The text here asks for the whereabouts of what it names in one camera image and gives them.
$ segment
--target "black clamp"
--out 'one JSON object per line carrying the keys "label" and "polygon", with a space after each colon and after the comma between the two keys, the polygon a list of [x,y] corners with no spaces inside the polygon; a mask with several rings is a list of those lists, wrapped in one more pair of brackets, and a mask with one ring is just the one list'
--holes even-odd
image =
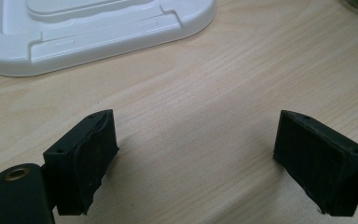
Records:
{"label": "black clamp", "polygon": [[282,111],[274,159],[322,213],[353,216],[358,204],[358,144],[316,119]]}
{"label": "black clamp", "polygon": [[55,223],[55,206],[60,215],[86,214],[117,152],[113,111],[87,116],[43,153],[42,167],[0,174],[0,223]]}

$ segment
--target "white plastic tray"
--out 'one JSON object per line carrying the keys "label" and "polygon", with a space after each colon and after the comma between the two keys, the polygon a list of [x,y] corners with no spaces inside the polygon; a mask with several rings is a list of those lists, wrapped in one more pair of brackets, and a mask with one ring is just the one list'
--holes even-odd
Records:
{"label": "white plastic tray", "polygon": [[0,74],[28,77],[188,37],[214,0],[0,0]]}

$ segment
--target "light wood grain surface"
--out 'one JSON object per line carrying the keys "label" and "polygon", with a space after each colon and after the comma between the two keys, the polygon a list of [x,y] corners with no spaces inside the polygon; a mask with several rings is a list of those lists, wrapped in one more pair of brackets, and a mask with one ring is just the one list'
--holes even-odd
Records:
{"label": "light wood grain surface", "polygon": [[112,108],[121,150],[88,215],[57,223],[358,223],[272,159],[282,109],[358,143],[358,11],[217,0],[190,38],[39,77],[0,76],[0,172]]}

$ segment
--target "wooden table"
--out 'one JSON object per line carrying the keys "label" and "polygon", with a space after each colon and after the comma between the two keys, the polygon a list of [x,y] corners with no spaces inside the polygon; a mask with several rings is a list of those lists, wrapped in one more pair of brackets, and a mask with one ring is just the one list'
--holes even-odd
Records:
{"label": "wooden table", "polygon": [[190,38],[39,77],[0,76],[0,172],[112,108],[117,158],[86,217],[57,223],[358,223],[323,216],[272,159],[282,109],[358,143],[358,11],[218,0]]}

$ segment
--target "screw hole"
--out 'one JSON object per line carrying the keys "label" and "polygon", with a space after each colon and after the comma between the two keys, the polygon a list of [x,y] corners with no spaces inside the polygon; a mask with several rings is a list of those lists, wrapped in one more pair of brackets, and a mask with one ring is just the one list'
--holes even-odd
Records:
{"label": "screw hole", "polygon": [[10,171],[5,175],[5,180],[13,181],[25,177],[30,173],[28,168],[18,168]]}

